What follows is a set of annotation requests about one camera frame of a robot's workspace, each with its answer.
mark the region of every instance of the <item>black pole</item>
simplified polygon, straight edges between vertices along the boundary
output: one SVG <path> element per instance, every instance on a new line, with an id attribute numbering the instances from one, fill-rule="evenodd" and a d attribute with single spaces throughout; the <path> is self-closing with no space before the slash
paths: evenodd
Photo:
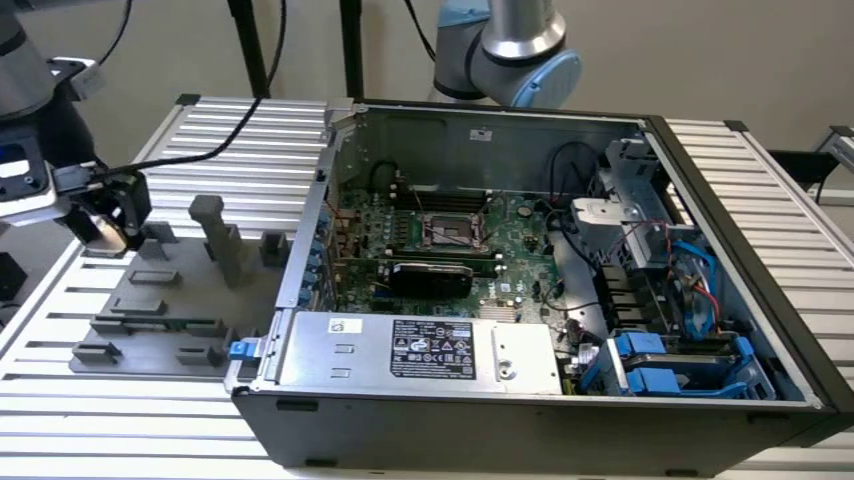
<path id="1" fill-rule="evenodd" d="M 341 42 L 344 45 L 344 75 L 346 96 L 364 97 L 361 73 L 361 0 L 337 0 L 341 13 Z"/>
<path id="2" fill-rule="evenodd" d="M 266 68 L 264 67 L 261 42 L 257 38 L 252 0 L 228 0 L 228 9 L 234 19 L 234 27 L 237 27 L 237 38 L 240 39 L 240 50 L 242 51 L 245 72 L 249 76 L 252 96 L 269 98 Z"/>

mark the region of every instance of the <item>warning label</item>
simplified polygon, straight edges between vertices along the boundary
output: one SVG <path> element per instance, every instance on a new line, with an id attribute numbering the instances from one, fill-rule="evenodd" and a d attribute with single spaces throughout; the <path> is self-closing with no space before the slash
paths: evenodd
<path id="1" fill-rule="evenodd" d="M 405 378 L 475 380 L 471 323 L 395 320 L 391 373 Z"/>

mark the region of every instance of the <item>green circuit board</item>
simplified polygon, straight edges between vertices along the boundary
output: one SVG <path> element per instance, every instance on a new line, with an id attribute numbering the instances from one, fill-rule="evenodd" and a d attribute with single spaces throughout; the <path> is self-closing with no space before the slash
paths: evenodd
<path id="1" fill-rule="evenodd" d="M 527 208 L 527 218 L 519 215 L 519 207 Z M 533 284 L 539 282 L 540 291 L 544 293 L 559 278 L 553 258 L 543 254 L 544 214 L 536 212 L 533 207 L 535 200 L 520 195 L 500 194 L 483 212 L 421 212 L 397 210 L 391 201 L 372 196 L 365 191 L 345 192 L 340 208 L 344 211 L 357 210 L 358 213 L 357 219 L 348 222 L 345 248 L 336 262 L 337 311 L 484 317 L 481 311 L 495 313 L 495 310 L 485 307 L 495 307 L 503 308 L 500 312 L 511 314 L 513 321 L 557 321 L 555 312 L 540 312 L 543 305 L 533 298 Z M 432 221 L 431 225 L 447 226 L 443 228 L 447 235 L 432 235 L 436 243 L 428 245 L 424 244 L 424 237 L 429 236 L 424 232 L 425 218 Z M 459 232 L 456 227 L 461 229 L 472 223 L 479 225 L 479 241 L 473 242 L 475 246 L 447 238 L 463 238 L 463 232 Z M 468 235 L 465 238 L 471 238 L 471 232 L 464 233 Z M 357 247 L 346 243 L 353 241 L 357 242 Z M 456 264 L 472 268 L 475 278 L 469 295 L 465 298 L 441 300 L 395 297 L 384 284 L 384 271 L 393 263 L 392 260 L 384 259 L 388 248 L 393 248 L 395 253 L 401 256 L 393 261 L 408 258 L 407 255 L 411 254 L 412 261 Z M 429 260 L 419 256 L 427 254 L 431 255 Z"/>

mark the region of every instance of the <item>sticker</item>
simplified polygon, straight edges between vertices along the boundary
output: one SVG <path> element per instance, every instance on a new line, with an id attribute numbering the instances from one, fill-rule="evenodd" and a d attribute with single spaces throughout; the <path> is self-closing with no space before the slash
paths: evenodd
<path id="1" fill-rule="evenodd" d="M 491 142 L 492 141 L 492 131 L 491 130 L 471 130 L 468 132 L 468 140 L 473 140 L 475 142 Z"/>
<path id="2" fill-rule="evenodd" d="M 361 333 L 361 319 L 329 318 L 329 333 Z"/>
<path id="3" fill-rule="evenodd" d="M 404 378 L 475 380 L 471 323 L 395 320 L 391 374 Z"/>

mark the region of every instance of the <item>white wall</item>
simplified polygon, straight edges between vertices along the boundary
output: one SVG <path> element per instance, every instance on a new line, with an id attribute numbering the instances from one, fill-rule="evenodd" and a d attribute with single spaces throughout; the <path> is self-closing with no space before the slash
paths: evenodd
<path id="1" fill-rule="evenodd" d="M 254 0 L 272 49 L 277 0 Z M 440 0 L 415 0 L 428 36 Z M 808 148 L 854 124 L 854 1 L 556 0 L 584 74 L 567 108 L 743 120 L 765 145 Z M 273 93 L 344 94 L 336 0 L 289 0 Z M 121 2 L 22 16 L 45 54 L 97 56 Z M 423 99 L 431 85 L 401 0 L 364 0 L 365 94 Z M 109 163 L 130 159 L 181 92 L 248 95 L 225 0 L 137 0 L 97 99 L 82 106 Z"/>

